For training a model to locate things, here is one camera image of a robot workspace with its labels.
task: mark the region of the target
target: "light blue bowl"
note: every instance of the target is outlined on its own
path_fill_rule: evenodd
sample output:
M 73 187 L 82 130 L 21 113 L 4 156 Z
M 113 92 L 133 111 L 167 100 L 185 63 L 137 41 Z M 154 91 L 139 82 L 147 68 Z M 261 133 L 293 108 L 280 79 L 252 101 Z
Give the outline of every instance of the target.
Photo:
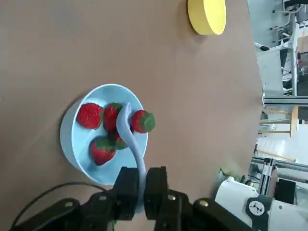
M 114 184 L 121 167 L 136 167 L 134 156 L 129 148 L 117 151 L 114 158 L 102 166 L 96 166 L 89 154 L 89 144 L 97 136 L 107 135 L 103 125 L 97 130 L 86 129 L 76 116 L 85 103 L 96 103 L 101 107 L 116 103 L 131 103 L 133 112 L 143 109 L 140 101 L 129 89 L 118 84 L 104 84 L 90 91 L 83 99 L 74 103 L 65 113 L 60 128 L 60 142 L 64 155 L 78 170 L 99 184 Z M 134 133 L 143 155 L 148 142 L 148 133 Z

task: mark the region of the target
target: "bowl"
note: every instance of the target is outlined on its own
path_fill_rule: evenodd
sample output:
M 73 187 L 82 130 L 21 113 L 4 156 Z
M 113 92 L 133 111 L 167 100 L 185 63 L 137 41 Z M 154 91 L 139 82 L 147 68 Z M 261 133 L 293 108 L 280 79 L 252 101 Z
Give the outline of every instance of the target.
M 188 0 L 188 16 L 200 35 L 220 35 L 226 27 L 225 0 Z
M 132 111 L 143 109 L 140 101 L 129 89 L 118 84 L 104 84 L 90 91 L 75 102 L 65 113 L 60 128 L 60 143 L 67 160 L 91 180 L 99 184 L 114 184 L 122 167 L 136 167 L 136 161 L 129 148 L 118 150 L 115 156 L 102 166 L 95 165 L 89 152 L 90 142 L 98 136 L 107 135 L 103 125 L 99 129 L 82 127 L 76 116 L 85 103 L 96 103 L 101 107 L 116 103 L 131 103 Z M 148 134 L 134 132 L 137 144 L 145 154 Z

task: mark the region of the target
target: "black cable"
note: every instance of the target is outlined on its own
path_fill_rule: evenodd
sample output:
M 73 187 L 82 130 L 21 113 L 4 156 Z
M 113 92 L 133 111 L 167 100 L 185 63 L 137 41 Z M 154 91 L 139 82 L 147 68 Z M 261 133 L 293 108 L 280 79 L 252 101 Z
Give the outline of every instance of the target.
M 105 193 L 108 193 L 111 195 L 111 197 L 113 199 L 116 200 L 115 196 L 112 195 L 108 190 L 104 189 L 103 187 L 101 186 L 98 186 L 98 185 L 95 185 L 95 184 L 91 184 L 91 183 L 86 183 L 86 182 L 68 182 L 68 183 L 64 183 L 64 184 L 59 184 L 59 185 L 56 185 L 44 192 L 42 192 L 39 196 L 37 196 L 36 198 L 34 198 L 32 201 L 30 201 L 19 213 L 18 215 L 16 216 L 16 218 L 14 219 L 13 223 L 12 223 L 12 226 L 11 226 L 11 230 L 13 230 L 18 222 L 18 220 L 20 219 L 20 217 L 36 202 L 38 201 L 39 199 L 41 199 L 42 197 L 46 196 L 47 194 L 59 189 L 59 188 L 62 188 L 64 186 L 70 186 L 70 185 L 86 185 L 86 186 L 90 186 L 90 187 L 93 187 L 93 188 L 97 188 L 97 189 L 100 189 L 102 191 L 104 191 Z
M 248 175 L 249 177 L 252 177 L 252 178 L 255 178 L 255 179 L 257 179 L 257 180 L 259 180 L 260 181 L 260 179 L 258 178 L 258 177 L 255 177 L 255 176 L 251 176 L 251 175 Z

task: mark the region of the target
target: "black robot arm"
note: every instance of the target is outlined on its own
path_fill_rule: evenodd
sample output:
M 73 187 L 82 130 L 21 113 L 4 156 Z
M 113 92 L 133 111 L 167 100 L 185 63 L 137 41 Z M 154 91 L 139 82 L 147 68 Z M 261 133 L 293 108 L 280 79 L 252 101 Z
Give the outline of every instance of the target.
M 112 231 L 117 220 L 132 220 L 138 199 L 138 170 L 123 167 L 112 190 L 98 192 L 83 205 L 63 199 L 11 231 Z M 149 169 L 144 209 L 155 220 L 154 231 L 251 231 L 232 213 L 209 198 L 191 204 L 182 192 L 170 190 L 166 167 Z

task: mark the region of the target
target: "white equipment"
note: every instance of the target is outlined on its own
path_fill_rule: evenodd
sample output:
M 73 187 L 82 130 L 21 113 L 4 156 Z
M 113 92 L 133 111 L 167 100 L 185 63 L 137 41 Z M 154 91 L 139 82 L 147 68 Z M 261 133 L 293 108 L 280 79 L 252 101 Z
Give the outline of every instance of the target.
M 308 230 L 307 208 L 260 195 L 233 177 L 222 182 L 215 201 L 256 231 Z

